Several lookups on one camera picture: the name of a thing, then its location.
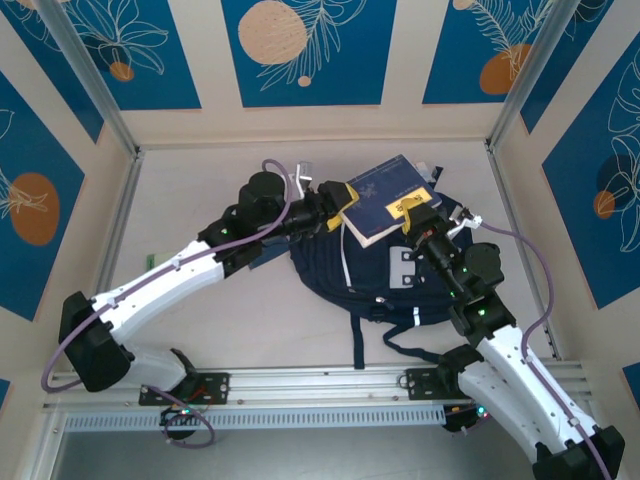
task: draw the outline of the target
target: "book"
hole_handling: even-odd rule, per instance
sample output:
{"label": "book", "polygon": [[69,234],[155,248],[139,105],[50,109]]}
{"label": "book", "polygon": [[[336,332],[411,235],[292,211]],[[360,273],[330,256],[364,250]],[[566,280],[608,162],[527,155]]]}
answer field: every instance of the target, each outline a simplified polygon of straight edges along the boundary
{"label": "book", "polygon": [[360,199],[340,216],[363,248],[402,226],[402,200],[416,198],[432,207],[442,203],[404,155],[387,160],[348,183]]}

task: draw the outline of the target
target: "cable connector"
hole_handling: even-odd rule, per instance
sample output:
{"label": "cable connector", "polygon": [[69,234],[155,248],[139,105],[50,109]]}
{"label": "cable connector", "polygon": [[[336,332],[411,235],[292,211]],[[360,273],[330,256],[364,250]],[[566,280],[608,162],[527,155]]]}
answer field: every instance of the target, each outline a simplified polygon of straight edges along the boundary
{"label": "cable connector", "polygon": [[296,165],[295,184],[300,198],[304,198],[304,192],[306,192],[309,185],[311,185],[311,181],[313,180],[312,170],[313,163],[311,162],[298,162],[298,165]]}
{"label": "cable connector", "polygon": [[463,228],[471,228],[477,230],[482,225],[482,217],[475,215],[467,207],[458,205],[453,209],[449,220],[453,221],[456,226],[447,232],[449,238],[455,237]]}

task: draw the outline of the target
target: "orange circle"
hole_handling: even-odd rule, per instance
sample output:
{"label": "orange circle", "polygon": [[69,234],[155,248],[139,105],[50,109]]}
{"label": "orange circle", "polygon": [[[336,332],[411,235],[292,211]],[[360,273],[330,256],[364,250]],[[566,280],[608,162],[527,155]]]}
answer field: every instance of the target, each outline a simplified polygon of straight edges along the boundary
{"label": "orange circle", "polygon": [[39,173],[23,173],[9,188],[9,200],[14,202],[11,223],[20,238],[37,247],[49,243],[60,220],[60,199],[53,183]]}
{"label": "orange circle", "polygon": [[521,44],[511,47],[506,52],[500,52],[489,60],[480,74],[480,88],[488,95],[504,95],[509,93],[515,80],[512,72],[514,63],[516,75],[520,72],[525,58],[529,55],[531,45]]}
{"label": "orange circle", "polygon": [[307,46],[307,29],[300,15],[277,0],[263,0],[240,19],[238,38],[256,63],[279,65],[295,59]]}
{"label": "orange circle", "polygon": [[453,8],[456,10],[466,10],[467,8],[471,8],[476,0],[453,0]]}
{"label": "orange circle", "polygon": [[603,190],[593,200],[593,209],[601,219],[606,220],[616,209],[616,199],[611,192]]}
{"label": "orange circle", "polygon": [[121,82],[129,82],[133,80],[133,68],[126,63],[113,62],[109,67],[109,72],[116,80],[120,80]]}

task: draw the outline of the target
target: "white floor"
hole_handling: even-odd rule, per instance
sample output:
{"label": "white floor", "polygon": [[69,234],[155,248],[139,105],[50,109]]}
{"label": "white floor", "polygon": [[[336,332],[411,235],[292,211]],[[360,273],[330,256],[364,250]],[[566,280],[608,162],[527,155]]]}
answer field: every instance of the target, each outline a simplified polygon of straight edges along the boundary
{"label": "white floor", "polygon": [[[280,160],[288,169],[299,160],[312,161],[317,184],[349,180],[398,153],[413,162],[443,166],[439,191],[492,225],[509,227],[481,142],[300,142],[153,150],[143,163],[114,286],[144,273],[148,254],[178,251],[217,220],[236,203],[238,189],[265,158]],[[514,241],[482,229],[474,238],[500,246],[506,281],[499,292],[526,328],[538,314]],[[367,363],[410,361],[382,343],[388,328],[363,322]],[[140,343],[178,347],[197,367],[208,368],[349,365],[353,355],[348,313],[307,290],[288,255],[197,292],[162,313],[138,338]],[[407,332],[398,341],[444,353],[464,338],[444,323]],[[539,356],[550,356],[542,332],[531,344]]]}

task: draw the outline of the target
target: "yellow label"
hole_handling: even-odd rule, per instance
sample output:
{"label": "yellow label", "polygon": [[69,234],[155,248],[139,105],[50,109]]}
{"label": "yellow label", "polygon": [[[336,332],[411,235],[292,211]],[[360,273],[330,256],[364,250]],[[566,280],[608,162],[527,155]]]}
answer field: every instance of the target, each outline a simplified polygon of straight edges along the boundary
{"label": "yellow label", "polygon": [[420,187],[417,190],[414,190],[413,192],[409,192],[404,197],[399,198],[395,202],[387,205],[387,210],[389,211],[389,213],[391,214],[394,220],[397,220],[404,215],[404,208],[402,208],[402,200],[406,200],[409,198],[413,198],[415,200],[418,200],[419,202],[427,203],[429,200],[431,200],[431,195],[429,195],[426,188]]}

